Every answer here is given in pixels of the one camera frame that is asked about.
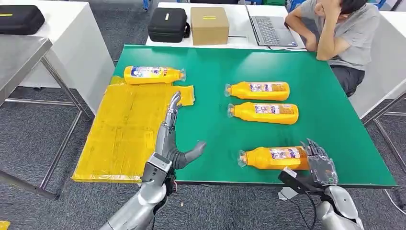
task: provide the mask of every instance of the bottle cap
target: bottle cap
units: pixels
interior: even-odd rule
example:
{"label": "bottle cap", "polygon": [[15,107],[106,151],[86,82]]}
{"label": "bottle cap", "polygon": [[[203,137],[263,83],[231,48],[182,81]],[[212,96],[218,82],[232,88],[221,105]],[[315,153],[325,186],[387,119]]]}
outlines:
{"label": "bottle cap", "polygon": [[238,152],[237,162],[241,168],[247,165],[247,154],[244,151],[240,150]]}
{"label": "bottle cap", "polygon": [[186,70],[185,69],[180,70],[180,80],[186,81]]}
{"label": "bottle cap", "polygon": [[228,116],[228,117],[234,117],[234,105],[228,104],[228,107],[227,107],[227,116]]}
{"label": "bottle cap", "polygon": [[226,88],[224,89],[224,95],[226,97],[229,97],[231,95],[231,85],[230,84],[226,84]]}

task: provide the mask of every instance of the laptop keyboard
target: laptop keyboard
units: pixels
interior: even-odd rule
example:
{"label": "laptop keyboard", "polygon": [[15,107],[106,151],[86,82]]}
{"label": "laptop keyboard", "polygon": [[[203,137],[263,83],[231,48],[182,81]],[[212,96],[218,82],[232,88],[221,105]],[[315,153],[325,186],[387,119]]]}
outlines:
{"label": "laptop keyboard", "polygon": [[256,18],[259,26],[259,31],[266,44],[279,45],[279,37],[275,33],[275,29],[272,26],[271,21],[268,18]]}

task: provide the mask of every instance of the flattened cardboard box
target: flattened cardboard box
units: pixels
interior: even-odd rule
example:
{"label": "flattened cardboard box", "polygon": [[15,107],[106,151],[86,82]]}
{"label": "flattened cardboard box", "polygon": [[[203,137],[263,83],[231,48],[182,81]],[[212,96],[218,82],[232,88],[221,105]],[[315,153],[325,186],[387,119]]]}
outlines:
{"label": "flattened cardboard box", "polygon": [[229,24],[223,7],[192,7],[193,45],[227,44]]}

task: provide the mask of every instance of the person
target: person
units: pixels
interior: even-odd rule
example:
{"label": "person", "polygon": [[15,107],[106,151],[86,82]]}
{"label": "person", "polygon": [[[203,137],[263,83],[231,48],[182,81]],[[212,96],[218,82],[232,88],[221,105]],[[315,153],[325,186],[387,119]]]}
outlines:
{"label": "person", "polygon": [[[301,18],[315,21],[320,39]],[[362,82],[371,61],[371,43],[380,14],[367,0],[306,0],[286,17],[286,23],[306,39],[306,48],[327,61],[350,97]]]}

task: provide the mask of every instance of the silver robotic arm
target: silver robotic arm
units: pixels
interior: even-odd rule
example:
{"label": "silver robotic arm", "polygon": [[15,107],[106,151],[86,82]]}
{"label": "silver robotic arm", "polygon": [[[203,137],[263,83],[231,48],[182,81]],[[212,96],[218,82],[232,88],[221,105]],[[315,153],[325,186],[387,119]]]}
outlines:
{"label": "silver robotic arm", "polygon": [[285,167],[279,179],[299,194],[319,195],[321,203],[316,208],[317,218],[325,230],[364,230],[357,208],[347,190],[337,185],[334,163],[322,147],[308,139],[304,143],[311,178],[300,177]]}
{"label": "silver robotic arm", "polygon": [[176,92],[158,131],[155,152],[145,163],[140,190],[122,206],[100,230],[144,230],[155,214],[176,191],[175,169],[184,168],[198,158],[206,143],[199,141],[194,149],[181,152],[176,147],[175,123],[180,92]]}

